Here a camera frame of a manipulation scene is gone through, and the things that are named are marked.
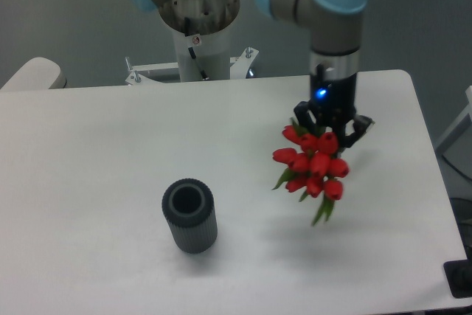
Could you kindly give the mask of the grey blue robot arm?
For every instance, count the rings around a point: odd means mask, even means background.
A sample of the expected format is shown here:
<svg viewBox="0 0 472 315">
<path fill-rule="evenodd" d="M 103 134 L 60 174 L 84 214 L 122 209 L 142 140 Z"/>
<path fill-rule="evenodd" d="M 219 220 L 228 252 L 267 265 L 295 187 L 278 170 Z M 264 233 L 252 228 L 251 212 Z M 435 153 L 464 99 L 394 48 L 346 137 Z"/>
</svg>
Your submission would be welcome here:
<svg viewBox="0 0 472 315">
<path fill-rule="evenodd" d="M 240 0 L 132 0 L 157 11 L 174 33 L 182 81 L 230 76 L 227 30 Z M 312 134 L 330 128 L 341 149 L 351 148 L 372 127 L 355 108 L 363 13 L 367 0 L 254 0 L 269 18 L 310 32 L 310 98 L 298 104 L 298 123 Z"/>
</svg>

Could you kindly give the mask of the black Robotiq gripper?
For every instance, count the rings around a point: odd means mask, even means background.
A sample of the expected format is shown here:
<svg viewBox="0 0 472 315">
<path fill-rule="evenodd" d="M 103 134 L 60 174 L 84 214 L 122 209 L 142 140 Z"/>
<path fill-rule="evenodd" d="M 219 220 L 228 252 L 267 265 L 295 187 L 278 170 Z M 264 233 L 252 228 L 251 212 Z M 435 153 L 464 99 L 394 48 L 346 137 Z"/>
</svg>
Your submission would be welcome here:
<svg viewBox="0 0 472 315">
<path fill-rule="evenodd" d="M 375 124 L 371 117 L 356 114 L 356 83 L 357 74 L 338 80 L 311 75 L 309 102 L 302 101 L 294 108 L 298 124 L 310 134 L 322 135 L 326 128 L 338 132 L 339 154 L 351 148 Z M 353 132 L 346 134 L 346 125 L 351 120 Z"/>
</svg>

